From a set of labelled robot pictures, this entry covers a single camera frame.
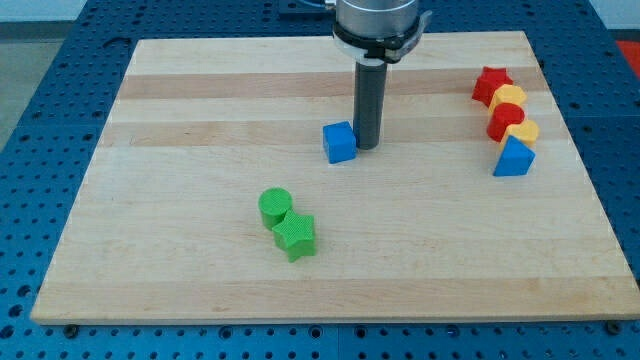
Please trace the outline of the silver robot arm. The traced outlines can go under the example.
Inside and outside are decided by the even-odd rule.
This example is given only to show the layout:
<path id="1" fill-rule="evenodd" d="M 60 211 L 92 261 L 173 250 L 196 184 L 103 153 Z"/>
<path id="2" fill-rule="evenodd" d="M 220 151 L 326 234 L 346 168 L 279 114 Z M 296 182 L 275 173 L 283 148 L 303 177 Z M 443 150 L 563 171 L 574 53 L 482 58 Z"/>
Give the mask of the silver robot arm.
<path id="1" fill-rule="evenodd" d="M 332 35 L 355 62 L 353 130 L 356 146 L 379 145 L 387 67 L 420 42 L 433 12 L 419 0 L 337 0 Z"/>

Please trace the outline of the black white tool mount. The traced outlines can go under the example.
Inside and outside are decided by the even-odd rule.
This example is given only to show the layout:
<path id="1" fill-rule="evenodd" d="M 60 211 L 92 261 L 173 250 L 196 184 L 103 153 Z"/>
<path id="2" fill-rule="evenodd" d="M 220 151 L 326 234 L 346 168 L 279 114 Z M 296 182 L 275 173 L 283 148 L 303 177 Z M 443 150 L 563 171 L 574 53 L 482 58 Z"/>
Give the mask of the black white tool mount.
<path id="1" fill-rule="evenodd" d="M 332 28 L 334 44 L 342 53 L 365 66 L 396 64 L 418 45 L 431 19 L 432 12 L 425 11 L 404 33 L 387 38 L 356 35 L 335 22 Z"/>

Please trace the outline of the grey cylindrical pointer rod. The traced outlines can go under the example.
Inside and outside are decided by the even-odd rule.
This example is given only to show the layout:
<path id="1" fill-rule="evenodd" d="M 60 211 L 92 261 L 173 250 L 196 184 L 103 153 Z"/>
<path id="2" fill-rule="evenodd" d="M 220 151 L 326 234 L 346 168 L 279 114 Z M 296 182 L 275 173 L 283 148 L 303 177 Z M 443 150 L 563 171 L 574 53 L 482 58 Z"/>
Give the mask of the grey cylindrical pointer rod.
<path id="1" fill-rule="evenodd" d="M 371 150 L 380 141 L 387 64 L 356 64 L 353 131 L 356 146 Z"/>

